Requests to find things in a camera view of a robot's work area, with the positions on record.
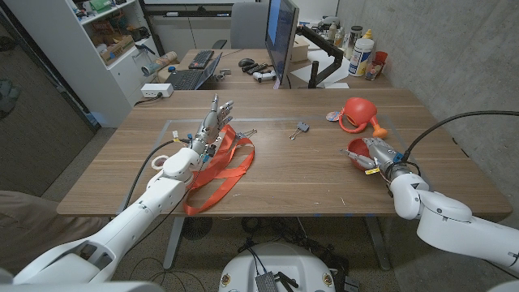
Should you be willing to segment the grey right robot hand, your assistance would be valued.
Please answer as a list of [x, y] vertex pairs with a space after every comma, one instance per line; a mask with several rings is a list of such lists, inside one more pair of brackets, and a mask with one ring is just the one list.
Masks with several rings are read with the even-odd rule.
[[340, 150], [358, 169], [385, 171], [393, 163], [401, 161], [403, 155], [381, 138], [357, 138]]

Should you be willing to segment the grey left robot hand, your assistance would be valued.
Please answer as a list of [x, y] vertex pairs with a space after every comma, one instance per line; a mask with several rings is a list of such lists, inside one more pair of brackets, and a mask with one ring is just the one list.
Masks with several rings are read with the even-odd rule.
[[216, 94], [212, 100], [211, 108], [204, 120], [199, 125], [195, 138], [191, 141], [190, 148], [202, 154], [207, 144], [213, 144], [223, 127], [232, 120], [229, 115], [234, 102], [227, 101], [222, 106], [218, 105], [219, 97]]

